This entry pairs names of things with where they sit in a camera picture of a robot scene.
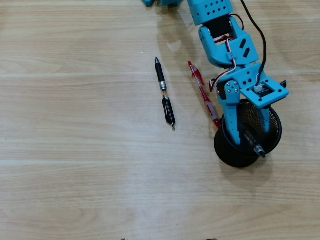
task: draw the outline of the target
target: black pen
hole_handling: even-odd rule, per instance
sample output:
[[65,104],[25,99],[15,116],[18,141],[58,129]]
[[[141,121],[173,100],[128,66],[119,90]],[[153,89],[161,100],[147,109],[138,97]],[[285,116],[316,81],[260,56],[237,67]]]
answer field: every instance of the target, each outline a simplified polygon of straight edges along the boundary
[[158,75],[159,85],[160,85],[160,89],[163,96],[162,105],[164,109],[165,120],[168,124],[172,126],[173,130],[176,130],[176,126],[175,126],[176,119],[175,119],[174,111],[171,106],[170,98],[168,96],[168,90],[167,90],[167,84],[166,84],[164,72],[162,71],[161,64],[157,57],[155,58],[155,70],[156,70],[156,74]]

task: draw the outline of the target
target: red and white wire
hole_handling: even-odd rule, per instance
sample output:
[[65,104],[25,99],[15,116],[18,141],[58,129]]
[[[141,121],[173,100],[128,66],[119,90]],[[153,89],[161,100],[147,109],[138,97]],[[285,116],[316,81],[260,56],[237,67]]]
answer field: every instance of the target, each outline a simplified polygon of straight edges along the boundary
[[225,77],[226,75],[234,72],[234,71],[236,70],[236,68],[237,68],[237,63],[236,63],[236,60],[235,60],[235,58],[234,58],[234,56],[233,56],[233,54],[232,54],[232,51],[231,51],[231,48],[230,48],[230,43],[229,43],[229,40],[233,40],[233,38],[228,37],[228,36],[223,36],[223,37],[217,39],[217,40],[215,41],[215,43],[219,43],[219,42],[222,42],[222,41],[224,41],[224,40],[226,40],[226,42],[225,42],[226,48],[227,48],[228,52],[231,54],[231,57],[232,57],[232,68],[231,68],[230,70],[222,73],[220,76],[218,76],[218,77],[215,79],[215,81],[213,81],[212,79],[210,80],[209,86],[210,86],[210,91],[211,91],[211,92],[214,92],[214,91],[215,91],[215,88],[217,87],[217,85],[218,85],[218,83],[219,83],[219,81],[220,81],[221,78],[223,78],[223,77]]

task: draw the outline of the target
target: black pen holder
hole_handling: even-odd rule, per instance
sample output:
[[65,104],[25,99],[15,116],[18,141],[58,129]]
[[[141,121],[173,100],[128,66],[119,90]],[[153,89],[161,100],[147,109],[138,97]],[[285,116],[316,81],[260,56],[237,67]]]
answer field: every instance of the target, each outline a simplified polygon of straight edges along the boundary
[[225,118],[222,117],[221,128],[214,138],[214,148],[219,158],[227,165],[246,168],[254,164],[259,155],[246,141],[245,131],[249,131],[268,154],[277,147],[281,140],[282,125],[277,113],[270,108],[270,128],[269,132],[265,133],[256,107],[247,99],[241,100],[238,105],[237,119],[241,144],[234,143],[227,131]]

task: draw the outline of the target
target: black cable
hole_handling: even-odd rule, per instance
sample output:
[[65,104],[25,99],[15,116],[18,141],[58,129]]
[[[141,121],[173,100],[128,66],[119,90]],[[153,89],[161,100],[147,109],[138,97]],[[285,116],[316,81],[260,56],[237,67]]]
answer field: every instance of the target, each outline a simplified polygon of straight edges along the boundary
[[260,33],[261,37],[262,37],[262,41],[263,41],[263,61],[262,61],[262,64],[261,64],[261,67],[259,69],[259,75],[258,75],[258,79],[257,79],[257,83],[256,85],[258,86],[259,83],[260,83],[260,77],[261,77],[261,74],[264,72],[264,69],[265,69],[265,66],[266,66],[266,63],[267,63],[267,40],[266,40],[266,37],[264,35],[264,33],[262,32],[262,30],[260,29],[260,27],[256,24],[255,20],[252,18],[244,0],[240,0],[243,7],[244,7],[244,10],[246,11],[246,14],[248,15],[250,21],[252,22],[252,24],[255,26],[255,28],[258,30],[258,32]]
[[238,17],[238,19],[239,19],[239,20],[241,21],[241,23],[242,23],[242,31],[245,30],[245,23],[244,23],[244,21],[242,20],[242,18],[241,18],[238,14],[233,13],[233,14],[230,14],[230,16],[236,16],[236,17]]

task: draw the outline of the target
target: wood grain surface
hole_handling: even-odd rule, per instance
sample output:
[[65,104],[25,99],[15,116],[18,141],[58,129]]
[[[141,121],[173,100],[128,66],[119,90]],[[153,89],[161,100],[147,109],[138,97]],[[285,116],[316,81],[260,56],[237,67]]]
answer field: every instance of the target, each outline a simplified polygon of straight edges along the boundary
[[265,70],[290,96],[274,105],[279,146],[235,169],[215,153],[189,73],[188,61],[206,82],[221,69],[187,1],[1,0],[0,239],[319,240],[320,1],[246,3],[267,38]]

